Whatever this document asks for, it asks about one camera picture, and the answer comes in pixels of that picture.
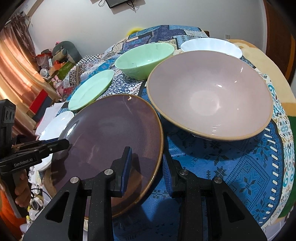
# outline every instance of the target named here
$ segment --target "green bowl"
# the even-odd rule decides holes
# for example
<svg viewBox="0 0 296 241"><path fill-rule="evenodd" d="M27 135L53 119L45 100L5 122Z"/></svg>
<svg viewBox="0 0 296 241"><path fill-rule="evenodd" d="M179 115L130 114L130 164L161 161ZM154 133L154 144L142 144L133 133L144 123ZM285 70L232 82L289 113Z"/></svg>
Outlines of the green bowl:
<svg viewBox="0 0 296 241"><path fill-rule="evenodd" d="M174 46L167 43L151 43L133 48L115 61L115 67L128 77L145 80L160 62L174 53Z"/></svg>

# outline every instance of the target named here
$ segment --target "orange clothing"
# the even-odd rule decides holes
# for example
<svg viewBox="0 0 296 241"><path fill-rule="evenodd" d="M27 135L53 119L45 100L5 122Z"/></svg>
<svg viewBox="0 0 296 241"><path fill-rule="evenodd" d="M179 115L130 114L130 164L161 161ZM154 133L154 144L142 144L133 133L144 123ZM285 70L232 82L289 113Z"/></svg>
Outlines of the orange clothing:
<svg viewBox="0 0 296 241"><path fill-rule="evenodd" d="M26 223L26 218L16 218L4 192L1 192L2 208L0 217L16 239L21 239L20 225Z"/></svg>

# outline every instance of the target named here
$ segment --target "mint green plate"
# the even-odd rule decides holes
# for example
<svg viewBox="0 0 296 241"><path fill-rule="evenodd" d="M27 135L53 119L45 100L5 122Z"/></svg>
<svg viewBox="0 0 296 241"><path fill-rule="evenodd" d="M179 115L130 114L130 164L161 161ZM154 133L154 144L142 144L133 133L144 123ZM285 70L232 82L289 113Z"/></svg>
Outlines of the mint green plate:
<svg viewBox="0 0 296 241"><path fill-rule="evenodd" d="M160 62L173 55L174 50L168 43L141 45L121 55L115 67L132 79L145 80Z"/></svg>
<svg viewBox="0 0 296 241"><path fill-rule="evenodd" d="M73 94L69 101L69 110L79 110L94 102L110 86L115 72L104 70L90 77Z"/></svg>

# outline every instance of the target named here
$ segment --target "white paper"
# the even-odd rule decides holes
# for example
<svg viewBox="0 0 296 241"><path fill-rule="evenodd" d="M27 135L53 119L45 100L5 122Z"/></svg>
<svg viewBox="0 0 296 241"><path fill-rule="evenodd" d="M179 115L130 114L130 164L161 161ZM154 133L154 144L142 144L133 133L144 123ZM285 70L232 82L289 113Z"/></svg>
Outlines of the white paper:
<svg viewBox="0 0 296 241"><path fill-rule="evenodd" d="M63 103L55 103L53 106L46 108L44 116L36 129L35 135L40 136L41 133L45 130L48 124L56 117L59 110L62 108Z"/></svg>

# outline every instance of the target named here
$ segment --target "patchwork tablecloth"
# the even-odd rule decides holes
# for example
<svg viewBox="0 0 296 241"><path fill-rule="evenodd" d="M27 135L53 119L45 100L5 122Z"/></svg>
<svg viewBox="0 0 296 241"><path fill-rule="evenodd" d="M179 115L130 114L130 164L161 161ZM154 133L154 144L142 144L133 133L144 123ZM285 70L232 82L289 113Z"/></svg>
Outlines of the patchwork tablecloth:
<svg viewBox="0 0 296 241"><path fill-rule="evenodd" d="M168 42L177 50L184 41L200 37L207 37L200 28L175 25L156 26L132 34L103 55L82 59L64 80L69 94L64 98L68 102L81 83L102 70L112 69L115 76L111 86L99 99L127 93L149 102L145 82L125 76L115 68L115 60L139 45ZM256 69L244 56L241 60ZM294 180L295 154L289 119L269 77L256 70L265 79L274 101L272 120L257 136L237 142L207 141L193 137L164 119L162 124L172 157L199 177L223 178L264 230L287 202ZM64 107L59 113L68 110L67 104ZM113 220L115 240L176 240L179 207L180 200L171 199L166 192L160 170L158 181L142 204Z"/></svg>

